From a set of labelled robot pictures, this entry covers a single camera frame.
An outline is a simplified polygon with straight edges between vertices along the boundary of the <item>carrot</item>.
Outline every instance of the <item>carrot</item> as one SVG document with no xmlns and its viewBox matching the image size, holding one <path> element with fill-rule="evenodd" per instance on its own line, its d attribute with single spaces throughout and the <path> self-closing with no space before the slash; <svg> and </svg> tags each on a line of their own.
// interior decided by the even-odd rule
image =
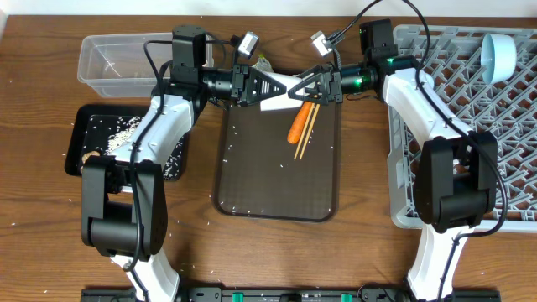
<svg viewBox="0 0 537 302">
<path fill-rule="evenodd" d="M 309 116 L 308 114 L 310 113 L 312 105 L 313 104 L 310 102 L 304 102 L 304 105 L 302 105 L 302 108 L 300 109 L 299 114 L 296 115 L 295 121 L 293 122 L 293 126 L 291 126 L 289 134 L 287 135 L 288 142 L 299 142 L 300 135 L 302 134 L 302 129 L 304 129 L 304 126 L 307 123 L 306 119 Z"/>
</svg>

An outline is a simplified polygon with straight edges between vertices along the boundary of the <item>transparent container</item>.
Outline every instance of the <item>transparent container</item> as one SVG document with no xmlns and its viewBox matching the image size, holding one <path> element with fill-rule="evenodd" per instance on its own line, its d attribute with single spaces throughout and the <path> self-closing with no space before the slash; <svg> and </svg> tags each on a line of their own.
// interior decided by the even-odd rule
<svg viewBox="0 0 537 302">
<path fill-rule="evenodd" d="M 143 52 L 143 43 L 171 38 L 171 33 L 88 36 L 82 41 L 78 81 L 102 97 L 148 97 L 157 80 Z M 170 44 L 149 44 L 148 51 L 157 69 L 172 59 Z M 206 52 L 205 66 L 212 67 L 212 44 L 206 46 Z"/>
</svg>

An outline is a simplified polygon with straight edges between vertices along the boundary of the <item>wooden stick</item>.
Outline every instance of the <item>wooden stick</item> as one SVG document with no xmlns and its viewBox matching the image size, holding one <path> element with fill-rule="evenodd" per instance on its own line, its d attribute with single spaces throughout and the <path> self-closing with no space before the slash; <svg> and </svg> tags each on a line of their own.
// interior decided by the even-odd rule
<svg viewBox="0 0 537 302">
<path fill-rule="evenodd" d="M 304 139 L 305 130 L 308 128 L 308 122 L 310 121 L 311 113 L 313 112 L 313 107 L 314 106 L 310 107 L 310 112 L 308 113 L 308 117 L 305 119 L 305 124 L 304 124 L 304 127 L 302 128 L 302 134 L 300 135 L 299 144 L 298 144 L 298 146 L 296 146 L 296 152 L 295 152 L 295 158 L 294 159 L 296 159 L 296 156 L 299 154 L 300 144 L 302 143 L 302 139 Z"/>
<path fill-rule="evenodd" d="M 302 146 L 302 152 L 300 153 L 300 159 L 302 159 L 302 155 L 304 155 L 305 145 L 307 145 L 306 141 L 308 140 L 308 137 L 311 134 L 311 129 L 313 129 L 313 124 L 315 123 L 315 119 L 317 118 L 318 111 L 319 111 L 319 104 L 315 105 L 315 113 L 313 113 L 313 118 L 311 118 L 310 128 L 308 129 L 308 135 L 306 135 L 306 139 L 304 140 L 304 145 Z"/>
</svg>

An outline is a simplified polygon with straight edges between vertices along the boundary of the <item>white cup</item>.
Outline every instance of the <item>white cup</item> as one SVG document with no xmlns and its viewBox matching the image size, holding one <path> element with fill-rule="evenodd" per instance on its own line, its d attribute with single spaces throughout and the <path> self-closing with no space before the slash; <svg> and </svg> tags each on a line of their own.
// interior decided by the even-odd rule
<svg viewBox="0 0 537 302">
<path fill-rule="evenodd" d="M 505 81 L 513 75 L 517 63 L 517 48 L 513 38 L 504 34 L 487 34 L 481 44 L 483 80 L 487 84 Z"/>
</svg>

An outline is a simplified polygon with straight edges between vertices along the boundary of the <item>wooden surface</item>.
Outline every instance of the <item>wooden surface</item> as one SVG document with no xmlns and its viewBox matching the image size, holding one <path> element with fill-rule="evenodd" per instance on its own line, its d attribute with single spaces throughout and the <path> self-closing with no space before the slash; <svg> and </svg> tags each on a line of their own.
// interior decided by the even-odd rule
<svg viewBox="0 0 537 302">
<path fill-rule="evenodd" d="M 537 18 L 428 18 L 430 24 L 537 28 Z M 276 67 L 318 64 L 310 36 L 350 18 L 13 16 L 0 44 L 0 300 L 77 301 L 84 288 L 129 286 L 121 269 L 82 244 L 81 180 L 65 157 L 77 109 L 101 99 L 76 79 L 81 41 L 92 34 L 167 32 L 195 23 L 228 38 L 252 30 Z M 416 18 L 393 18 L 418 23 Z M 361 59 L 341 44 L 343 63 Z M 234 218 L 211 204 L 222 113 L 208 106 L 191 132 L 187 170 L 166 185 L 172 267 L 191 280 L 232 287 L 357 288 L 401 284 L 420 231 L 397 228 L 388 197 L 388 115 L 377 101 L 343 104 L 339 212 L 324 224 Z M 458 287 L 497 287 L 506 301 L 537 296 L 537 237 L 470 240 Z"/>
</svg>

